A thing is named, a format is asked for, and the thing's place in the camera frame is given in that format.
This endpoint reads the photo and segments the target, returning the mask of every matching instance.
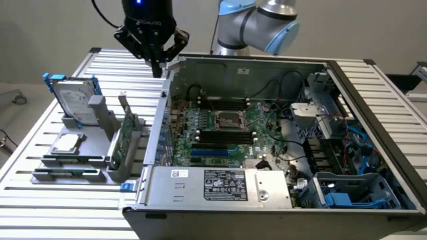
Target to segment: green circuit board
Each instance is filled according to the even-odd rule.
[[[270,134],[283,140],[282,133],[277,129],[277,114],[270,110],[270,104],[259,102],[253,104],[245,111],[214,111],[199,109],[190,102],[187,104],[177,104],[181,109],[177,111],[177,121],[174,126],[174,160],[173,165],[181,167],[207,166],[239,168],[246,159],[258,159],[263,154],[271,153],[273,146],[281,149],[283,143],[275,141]],[[203,156],[201,162],[195,164],[193,159],[193,144],[197,141],[197,130],[202,131],[223,131],[219,129],[217,115],[221,113],[239,113],[243,119],[243,128],[227,129],[227,131],[257,132],[258,141],[254,144],[227,144],[229,157]],[[273,129],[267,128],[267,120],[274,124]]]

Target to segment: blue cable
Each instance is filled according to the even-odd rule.
[[[361,169],[358,171],[358,175],[362,175],[363,172],[366,171],[367,163],[369,163],[369,156],[363,156],[363,163],[362,163]]]
[[[351,130],[353,132],[355,132],[357,134],[359,134],[362,136],[365,142],[367,141],[369,136],[362,131],[359,131],[353,126],[347,126],[347,128],[349,128],[349,130]]]

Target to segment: blue latch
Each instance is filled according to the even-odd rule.
[[[95,94],[97,95],[103,95],[103,91],[102,91],[102,87],[101,87],[101,81],[99,79],[95,77],[95,75],[93,75],[93,83],[94,83],[94,86],[95,86]]]
[[[353,202],[347,193],[331,192],[325,195],[326,205],[333,209],[379,209],[387,201],[381,199],[373,202]]]
[[[43,74],[43,81],[45,81],[45,84],[47,85],[50,92],[54,93],[54,87],[51,84],[51,80],[65,81],[67,79],[67,76],[65,74],[55,74],[50,77],[50,75],[51,74],[49,72]]]
[[[134,183],[125,182],[121,185],[121,193],[134,193]]]

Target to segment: pcie slot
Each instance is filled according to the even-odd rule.
[[[226,151],[193,150],[191,156],[230,157],[230,152],[227,150]]]

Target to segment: cable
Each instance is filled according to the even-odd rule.
[[[217,16],[217,23],[215,23],[215,30],[214,30],[214,35],[213,35],[213,42],[211,42],[211,49],[210,49],[210,54],[213,55],[214,54],[214,40],[215,40],[215,34],[217,34],[217,29],[219,27],[219,20],[221,20],[221,13],[218,13],[218,16]]]
[[[278,157],[279,157],[279,159],[281,159],[282,161],[286,161],[286,162],[291,162],[291,161],[295,161],[295,160],[298,160],[298,159],[307,158],[307,156],[301,156],[301,157],[298,157],[298,158],[295,158],[295,159],[283,159],[281,156],[278,156]]]
[[[274,137],[273,134],[270,133],[269,128],[267,128],[267,123],[269,123],[269,121],[270,121],[270,119],[273,118],[273,115],[274,115],[275,113],[277,113],[277,111],[273,111],[273,113],[270,114],[270,116],[269,116],[269,118],[267,118],[267,121],[266,121],[266,129],[267,129],[267,134],[269,134],[269,136],[270,136],[274,140],[277,140],[277,141],[279,141],[279,142],[282,142],[282,143],[294,143],[294,144],[298,144],[298,145],[301,145],[302,147],[305,147],[303,144],[301,144],[298,141],[282,140],[282,139]]]
[[[303,87],[303,88],[306,87],[306,80],[305,80],[303,74],[302,74],[299,71],[297,71],[297,70],[287,71],[287,72],[283,74],[282,78],[281,78],[278,98],[282,98],[282,94],[283,94],[283,92],[282,92],[283,80],[286,79],[287,75],[291,74],[291,73],[297,73],[297,74],[299,75],[301,81],[302,81],[302,87]]]
[[[187,94],[186,94],[186,100],[190,100],[190,91],[193,90],[193,88],[198,87],[199,90],[202,90],[202,86],[199,84],[191,84],[187,88]]]
[[[250,96],[249,98],[250,98],[250,99],[255,98],[255,97],[266,90],[266,88],[269,87],[269,85],[270,85],[273,82],[277,82],[277,83],[279,84],[279,81],[278,81],[277,79],[271,79],[271,80],[267,82],[266,86],[262,88],[262,90],[259,90],[258,93],[255,93],[255,94],[254,94],[253,96]]]
[[[7,134],[7,132],[6,132],[3,129],[0,129],[0,132],[4,133],[4,136],[8,138],[8,140],[11,141],[11,143],[14,143],[14,145],[15,145],[16,147],[19,147],[19,145],[18,145],[16,142],[12,140],[12,138],[10,137],[10,135]]]
[[[251,121],[246,126],[250,126],[251,124],[257,123],[259,120],[262,120],[265,118],[265,116],[259,117],[258,119],[255,119],[254,121]]]
[[[113,26],[115,29],[119,28],[119,26],[114,25],[113,22],[107,19],[107,17],[105,16],[105,14],[102,13],[102,10],[95,2],[95,0],[91,0],[93,1],[93,5],[94,5],[94,8],[99,14],[99,16],[102,17],[102,19],[109,23],[110,26]]]
[[[365,173],[366,168],[367,168],[367,163],[369,163],[369,156],[363,156],[363,162],[362,162],[361,169],[358,171],[358,176]]]

